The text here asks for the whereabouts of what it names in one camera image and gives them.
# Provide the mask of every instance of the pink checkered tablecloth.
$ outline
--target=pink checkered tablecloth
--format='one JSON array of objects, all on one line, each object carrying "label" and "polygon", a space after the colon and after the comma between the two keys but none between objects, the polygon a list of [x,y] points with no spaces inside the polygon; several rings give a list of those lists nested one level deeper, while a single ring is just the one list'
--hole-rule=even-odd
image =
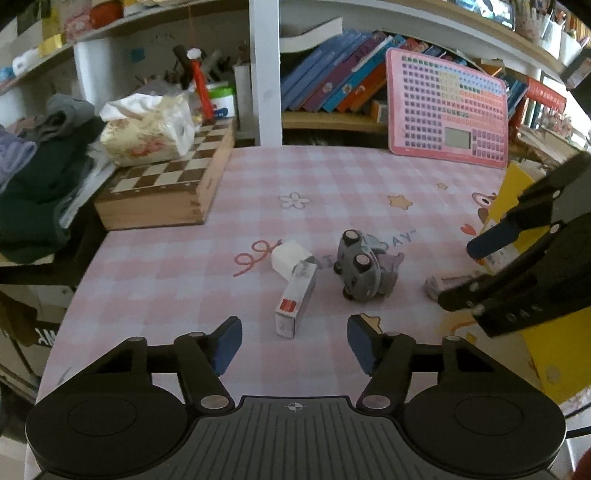
[{"label": "pink checkered tablecloth", "polygon": [[[465,253],[480,230],[478,210],[504,172],[387,151],[345,147],[236,149],[207,224],[111,232],[68,309],[47,362],[39,399],[130,336],[149,345],[212,331],[242,319],[242,347],[222,380],[242,395],[349,395],[368,382],[346,340],[353,313],[382,318],[384,331],[439,343],[443,315],[423,292],[437,270],[471,270]],[[406,255],[392,296],[347,301],[332,270],[347,228],[371,233]],[[274,310],[286,286],[265,253],[296,240],[320,271],[294,340],[275,334]],[[173,375],[154,382],[179,397]],[[434,384],[425,374],[414,392]],[[25,478],[38,473],[30,450]]]}]

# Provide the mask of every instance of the chessboard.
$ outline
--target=chessboard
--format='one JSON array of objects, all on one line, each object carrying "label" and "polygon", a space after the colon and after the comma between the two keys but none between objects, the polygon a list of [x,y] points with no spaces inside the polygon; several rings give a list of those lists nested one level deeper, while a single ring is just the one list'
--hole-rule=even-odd
[{"label": "chessboard", "polygon": [[204,223],[234,146],[233,119],[204,122],[181,158],[118,170],[95,200],[107,230]]}]

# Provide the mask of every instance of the folded clothes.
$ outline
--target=folded clothes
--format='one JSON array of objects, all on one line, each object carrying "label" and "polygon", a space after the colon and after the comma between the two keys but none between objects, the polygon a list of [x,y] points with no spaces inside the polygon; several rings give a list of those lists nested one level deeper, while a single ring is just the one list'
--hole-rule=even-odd
[{"label": "folded clothes", "polygon": [[37,144],[28,142],[0,128],[0,193],[37,152]]},{"label": "folded clothes", "polygon": [[67,244],[60,218],[92,169],[88,145],[105,123],[92,118],[68,137],[39,145],[31,161],[0,195],[0,252],[10,261],[32,263]]},{"label": "folded clothes", "polygon": [[47,101],[47,115],[39,117],[33,128],[23,130],[20,137],[38,143],[63,138],[94,115],[91,103],[56,93]]},{"label": "folded clothes", "polygon": [[110,176],[115,172],[116,165],[113,163],[100,141],[89,145],[87,154],[93,161],[92,170],[84,179],[84,182],[80,186],[80,190],[76,192],[76,196],[70,202],[67,209],[61,214],[60,226],[62,228],[70,227],[78,210],[82,208],[82,206],[88,202],[96,192],[98,192],[103,184],[109,180]]}]

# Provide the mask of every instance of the white pillar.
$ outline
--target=white pillar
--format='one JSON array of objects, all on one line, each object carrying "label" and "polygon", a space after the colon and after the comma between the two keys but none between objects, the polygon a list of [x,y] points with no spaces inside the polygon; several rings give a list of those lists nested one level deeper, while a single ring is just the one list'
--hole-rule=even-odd
[{"label": "white pillar", "polygon": [[258,126],[256,144],[279,147],[281,74],[279,0],[250,0],[252,103]]}]

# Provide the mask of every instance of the green lid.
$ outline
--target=green lid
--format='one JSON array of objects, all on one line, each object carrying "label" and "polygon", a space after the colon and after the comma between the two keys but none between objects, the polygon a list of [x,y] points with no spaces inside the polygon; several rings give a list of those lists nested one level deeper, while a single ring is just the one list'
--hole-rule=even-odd
[{"label": "green lid", "polygon": [[219,87],[209,90],[209,98],[222,98],[234,95],[234,87]]}]

